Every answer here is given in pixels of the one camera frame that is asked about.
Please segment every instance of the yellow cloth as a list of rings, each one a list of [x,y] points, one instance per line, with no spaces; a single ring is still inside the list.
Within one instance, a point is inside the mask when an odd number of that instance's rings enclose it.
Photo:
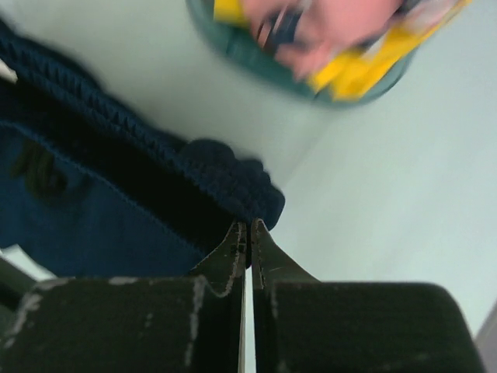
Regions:
[[[329,86],[333,99],[360,99],[388,73],[396,62],[415,50],[470,2],[471,0],[460,0],[444,22],[424,34],[409,32],[401,24],[392,27],[381,49],[372,57],[365,57],[360,51],[342,52],[328,66],[308,79],[309,86],[316,92]],[[214,19],[236,26],[249,24],[240,0],[215,0]]]

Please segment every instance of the dark blue cloth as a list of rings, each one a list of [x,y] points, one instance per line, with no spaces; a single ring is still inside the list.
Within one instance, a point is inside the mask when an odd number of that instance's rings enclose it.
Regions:
[[[233,220],[276,224],[284,198],[260,162],[151,129],[74,62],[2,23],[0,59],[19,77],[0,82],[0,247],[21,245],[57,276],[175,276]],[[55,155],[62,195],[36,199],[9,176],[27,138]]]

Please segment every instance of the blue fabric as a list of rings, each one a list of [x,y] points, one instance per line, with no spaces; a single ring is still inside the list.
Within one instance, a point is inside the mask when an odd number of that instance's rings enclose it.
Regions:
[[[151,129],[79,66],[0,23],[0,247],[20,244],[57,276],[176,276],[199,263],[234,219],[272,228],[284,198],[262,164],[216,141]],[[23,141],[68,178],[37,200],[9,168]]]

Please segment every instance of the green bowl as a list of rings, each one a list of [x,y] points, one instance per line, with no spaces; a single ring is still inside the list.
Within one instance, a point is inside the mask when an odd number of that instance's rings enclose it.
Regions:
[[[381,97],[405,74],[414,55],[413,51],[396,63],[361,99],[333,100],[330,89],[323,89],[316,93],[305,82],[295,82],[291,71],[264,53],[246,30],[216,23],[214,0],[186,0],[186,2],[196,28],[224,56],[288,92],[331,106],[355,106]]]

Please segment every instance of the gray floor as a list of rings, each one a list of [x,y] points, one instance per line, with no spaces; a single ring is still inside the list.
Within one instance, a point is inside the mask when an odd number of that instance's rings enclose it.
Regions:
[[[156,127],[264,159],[287,196],[273,236],[315,276],[441,284],[480,329],[497,299],[495,0],[431,39],[387,96],[346,111],[212,54],[180,0],[0,4]]]

